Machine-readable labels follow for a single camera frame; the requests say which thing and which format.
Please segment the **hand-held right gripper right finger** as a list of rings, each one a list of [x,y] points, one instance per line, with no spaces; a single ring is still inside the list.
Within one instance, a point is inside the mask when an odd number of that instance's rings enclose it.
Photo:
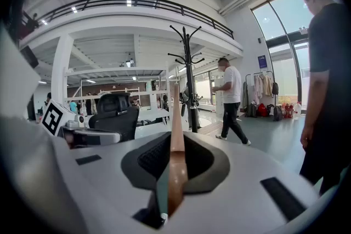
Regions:
[[[164,226],[165,234],[268,234],[283,232],[287,220],[260,181],[277,178],[306,208],[319,195],[305,178],[253,147],[196,134],[222,150],[230,172],[212,192],[185,196]]]

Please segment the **red fire extinguishers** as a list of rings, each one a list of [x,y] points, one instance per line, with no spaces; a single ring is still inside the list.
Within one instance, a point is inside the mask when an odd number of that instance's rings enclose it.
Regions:
[[[282,113],[284,118],[292,118],[293,116],[293,104],[283,104]]]

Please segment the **black office chair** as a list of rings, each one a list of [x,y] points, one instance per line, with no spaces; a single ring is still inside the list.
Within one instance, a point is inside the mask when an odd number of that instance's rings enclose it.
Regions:
[[[119,133],[120,141],[135,139],[139,107],[132,106],[130,93],[108,93],[100,97],[97,114],[89,119],[90,129]]]

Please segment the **garment rail with clothes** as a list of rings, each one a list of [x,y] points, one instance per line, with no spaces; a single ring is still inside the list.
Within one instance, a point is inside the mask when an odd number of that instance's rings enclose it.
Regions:
[[[245,116],[260,117],[257,115],[257,108],[263,103],[269,116],[273,117],[274,107],[278,105],[278,93],[279,86],[272,71],[247,74],[242,90],[242,107]]]

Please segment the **black coat stand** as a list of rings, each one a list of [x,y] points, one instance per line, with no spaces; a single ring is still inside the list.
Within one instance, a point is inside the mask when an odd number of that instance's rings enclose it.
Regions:
[[[180,55],[175,55],[175,54],[171,54],[168,53],[167,55],[176,57],[175,62],[182,64],[185,66],[186,69],[186,75],[187,75],[187,83],[188,83],[188,100],[184,101],[184,103],[190,102],[190,112],[191,112],[191,130],[193,133],[197,133],[198,131],[198,127],[197,127],[197,117],[196,117],[196,113],[197,113],[197,100],[195,98],[195,93],[194,93],[194,82],[193,82],[193,70],[192,70],[192,66],[193,64],[198,64],[202,61],[204,61],[204,59],[198,60],[198,61],[193,61],[193,58],[195,56],[201,55],[201,52],[198,52],[194,55],[191,55],[191,51],[190,51],[190,39],[192,38],[192,36],[198,31],[200,30],[202,27],[199,26],[192,34],[188,34],[186,33],[186,29],[183,26],[183,34],[181,34],[177,29],[175,29],[172,25],[169,26],[173,31],[175,31],[180,37],[181,37],[181,41],[184,45],[184,52],[185,52],[185,57],[182,57]]]

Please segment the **white locker cabinet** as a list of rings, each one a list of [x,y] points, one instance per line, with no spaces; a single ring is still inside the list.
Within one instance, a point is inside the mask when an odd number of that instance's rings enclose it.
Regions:
[[[223,76],[217,76],[214,79],[214,86],[220,87],[222,84],[223,84]],[[223,92],[218,90],[216,91],[215,96],[216,96],[216,116],[222,119],[223,113],[224,113]]]

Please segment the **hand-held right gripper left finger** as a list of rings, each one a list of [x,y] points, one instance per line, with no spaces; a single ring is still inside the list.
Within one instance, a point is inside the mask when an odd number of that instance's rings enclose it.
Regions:
[[[55,227],[64,234],[172,234],[170,222],[155,229],[134,218],[146,213],[156,192],[134,187],[121,168],[128,152],[168,136],[157,133],[76,150],[69,149],[63,138],[54,137],[53,159],[59,178],[55,195],[63,204]]]

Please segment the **red bag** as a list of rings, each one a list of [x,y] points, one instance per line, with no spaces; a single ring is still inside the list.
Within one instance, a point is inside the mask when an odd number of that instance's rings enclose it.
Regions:
[[[257,108],[257,115],[261,116],[261,117],[268,117],[269,116],[269,112],[263,103],[259,104],[259,106]]]

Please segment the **black balcony railing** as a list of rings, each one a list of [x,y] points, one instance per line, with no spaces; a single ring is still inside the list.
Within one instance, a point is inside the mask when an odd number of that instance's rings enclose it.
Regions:
[[[174,12],[176,14],[186,16],[195,20],[212,26],[214,29],[228,35],[229,37],[234,37],[234,32],[215,20],[214,18],[197,11],[193,8],[187,7],[183,4],[172,2],[169,0],[77,0],[60,7],[57,7],[38,19],[34,19],[28,15],[28,13],[22,13],[22,22],[19,29],[19,38],[24,39],[26,36],[31,34],[35,29],[48,25],[52,20],[61,18],[69,14],[75,14],[77,12],[82,12],[87,9],[99,8],[99,7],[144,7],[152,8],[158,10],[166,10]]]

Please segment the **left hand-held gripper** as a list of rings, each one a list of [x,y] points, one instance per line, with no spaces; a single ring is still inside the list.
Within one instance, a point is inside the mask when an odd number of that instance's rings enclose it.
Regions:
[[[71,149],[104,146],[121,141],[120,133],[88,128],[83,116],[54,100],[50,100],[41,117],[41,127],[52,136],[65,139]]]

